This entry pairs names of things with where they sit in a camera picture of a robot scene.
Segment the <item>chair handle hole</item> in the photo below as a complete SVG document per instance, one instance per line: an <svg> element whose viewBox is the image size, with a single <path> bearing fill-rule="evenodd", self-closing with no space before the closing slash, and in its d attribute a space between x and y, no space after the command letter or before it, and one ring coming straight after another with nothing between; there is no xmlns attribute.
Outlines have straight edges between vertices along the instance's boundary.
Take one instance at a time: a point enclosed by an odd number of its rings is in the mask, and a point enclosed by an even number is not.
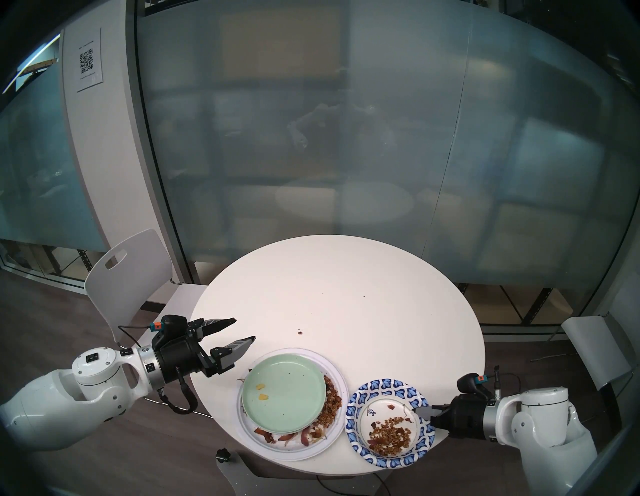
<svg viewBox="0 0 640 496"><path fill-rule="evenodd" d="M125 250L119 250L113 254L113 256L104 263L104 266L107 267L107 270L113 269L116 265L124 260L124 257L127 256L127 252Z"/></svg>

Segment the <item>white tabletop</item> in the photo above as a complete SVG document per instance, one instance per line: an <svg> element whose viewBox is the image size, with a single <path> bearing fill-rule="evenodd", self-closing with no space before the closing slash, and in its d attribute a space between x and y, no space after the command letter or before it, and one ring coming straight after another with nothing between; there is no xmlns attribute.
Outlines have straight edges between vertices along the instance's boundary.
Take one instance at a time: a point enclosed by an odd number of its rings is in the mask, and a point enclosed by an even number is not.
<svg viewBox="0 0 640 496"><path fill-rule="evenodd" d="M484 373L480 325L453 283L422 259L361 237L306 236L259 248L211 282L191 316L199 317L237 319L203 339L206 351L256 336L234 369L209 379L191 375L204 406L238 441L236 379L276 349L320 353L351 393L390 377L414 386L431 404L459 394L461 376ZM434 445L445 436L438 430ZM313 458L278 463L334 476L377 469L354 453L346 435Z"/></svg>

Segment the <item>poster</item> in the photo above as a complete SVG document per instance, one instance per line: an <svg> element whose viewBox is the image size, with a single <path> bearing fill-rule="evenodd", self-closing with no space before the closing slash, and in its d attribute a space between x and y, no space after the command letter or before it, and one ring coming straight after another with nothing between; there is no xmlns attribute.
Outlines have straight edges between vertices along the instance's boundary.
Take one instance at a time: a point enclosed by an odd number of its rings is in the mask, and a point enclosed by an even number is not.
<svg viewBox="0 0 640 496"><path fill-rule="evenodd" d="M102 62L100 60L100 28L81 37L76 50L75 82L76 91L81 92L102 82Z"/></svg>

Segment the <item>blue patterned paper bowl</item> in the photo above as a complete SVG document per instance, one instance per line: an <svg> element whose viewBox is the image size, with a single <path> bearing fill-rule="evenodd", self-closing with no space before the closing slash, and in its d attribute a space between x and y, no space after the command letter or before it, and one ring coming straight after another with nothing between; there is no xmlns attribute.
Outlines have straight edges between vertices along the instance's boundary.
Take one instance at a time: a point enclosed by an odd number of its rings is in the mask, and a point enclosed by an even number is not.
<svg viewBox="0 0 640 496"><path fill-rule="evenodd" d="M427 406L427 400L415 388L396 379L376 379L363 384L353 393L347 404L345 427L353 450L364 460L381 468L401 468L415 463L427 454L435 439L435 428L429 420L413 413L413 408ZM409 428L413 442L402 453L386 458L372 452L365 439L375 424L387 418L397 417L402 408L406 422L400 427Z"/></svg>

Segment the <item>white chair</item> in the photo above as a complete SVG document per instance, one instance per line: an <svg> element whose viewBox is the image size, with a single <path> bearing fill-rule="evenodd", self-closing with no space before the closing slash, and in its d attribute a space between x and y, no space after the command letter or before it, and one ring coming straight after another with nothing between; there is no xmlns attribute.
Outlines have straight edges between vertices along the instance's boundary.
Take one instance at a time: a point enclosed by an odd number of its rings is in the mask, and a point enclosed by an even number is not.
<svg viewBox="0 0 640 496"><path fill-rule="evenodd" d="M620 395L634 379L640 356L640 276L632 272L627 277L607 315L571 317L562 328L602 394L612 428L619 430L637 408L637 401L621 403ZM621 379L624 384L616 393L612 383L624 376L628 378ZM637 384L632 384L632 389L636 388Z"/></svg>
<svg viewBox="0 0 640 496"><path fill-rule="evenodd" d="M620 324L623 333L616 333L614 323L607 323L608 316ZM598 390L628 374L640 353L640 276L633 272L625 280L606 316L571 317L562 328Z"/></svg>
<svg viewBox="0 0 640 496"><path fill-rule="evenodd" d="M109 261L119 260L108 268ZM93 266L84 289L111 328L120 344L124 335L118 326L127 326L142 304L172 277L172 264L164 245L153 229L134 234L110 249ZM191 319L191 313L206 286L180 284L156 320L168 314ZM140 346L151 343L151 330L138 339Z"/></svg>

